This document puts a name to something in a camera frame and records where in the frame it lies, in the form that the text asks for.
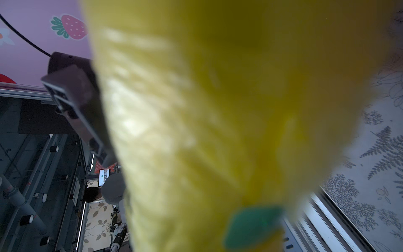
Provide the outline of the yellow trash bag roll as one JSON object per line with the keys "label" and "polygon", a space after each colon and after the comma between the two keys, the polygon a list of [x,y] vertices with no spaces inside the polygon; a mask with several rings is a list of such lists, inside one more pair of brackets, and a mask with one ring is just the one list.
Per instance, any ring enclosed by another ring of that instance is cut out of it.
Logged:
{"label": "yellow trash bag roll", "polygon": [[136,252],[280,252],[400,1],[82,1]]}

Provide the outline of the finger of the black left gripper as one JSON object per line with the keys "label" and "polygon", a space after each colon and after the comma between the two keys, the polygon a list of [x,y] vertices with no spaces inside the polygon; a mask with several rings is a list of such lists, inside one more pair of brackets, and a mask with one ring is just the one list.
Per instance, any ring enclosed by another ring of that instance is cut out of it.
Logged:
{"label": "finger of the black left gripper", "polygon": [[103,167],[118,160],[109,139],[99,93],[76,65],[45,75],[41,81],[63,116]]}

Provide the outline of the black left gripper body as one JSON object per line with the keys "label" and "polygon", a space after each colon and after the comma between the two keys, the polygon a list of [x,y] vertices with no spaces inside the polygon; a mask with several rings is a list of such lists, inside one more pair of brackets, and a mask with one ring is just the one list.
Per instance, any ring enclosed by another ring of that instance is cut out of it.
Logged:
{"label": "black left gripper body", "polygon": [[50,56],[47,73],[51,74],[66,67],[76,65],[82,69],[91,82],[96,82],[96,75],[91,67],[91,60],[61,52],[54,52]]}

